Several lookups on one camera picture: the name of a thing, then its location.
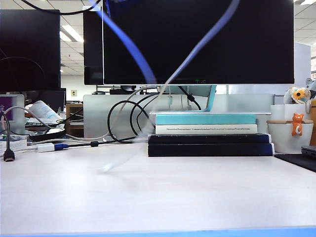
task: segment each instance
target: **book spine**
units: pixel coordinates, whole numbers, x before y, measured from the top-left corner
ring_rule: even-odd
[[[156,134],[255,134],[256,124],[156,125]]]
[[[274,153],[273,143],[148,144],[150,157],[254,157]]]
[[[271,143],[271,135],[227,134],[227,135],[168,135],[149,134],[149,144],[216,144],[216,143]]]
[[[255,124],[256,115],[251,114],[183,114],[156,115],[156,124]]]

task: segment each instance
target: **monitor back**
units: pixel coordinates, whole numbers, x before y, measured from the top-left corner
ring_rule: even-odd
[[[60,16],[38,10],[0,10],[1,91],[60,88]]]

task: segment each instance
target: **black mouse pad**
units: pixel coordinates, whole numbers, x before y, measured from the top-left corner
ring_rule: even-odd
[[[275,155],[275,157],[316,172],[316,158],[303,154],[279,154]]]

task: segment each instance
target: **ceiling light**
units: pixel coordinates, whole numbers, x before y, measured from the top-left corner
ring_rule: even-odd
[[[314,2],[316,2],[316,0],[305,0],[304,2],[301,3],[301,5],[310,5],[313,4]]]
[[[64,33],[62,33],[61,31],[59,32],[59,35],[60,35],[60,38],[63,40],[63,41],[68,41],[68,42],[71,42],[71,39],[65,35]]]
[[[70,25],[62,26],[75,40],[83,42],[83,38]]]

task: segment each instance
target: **white desk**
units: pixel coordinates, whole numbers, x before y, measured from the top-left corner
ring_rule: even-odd
[[[146,144],[16,156],[1,162],[1,234],[316,225],[316,173],[274,157],[149,158]]]

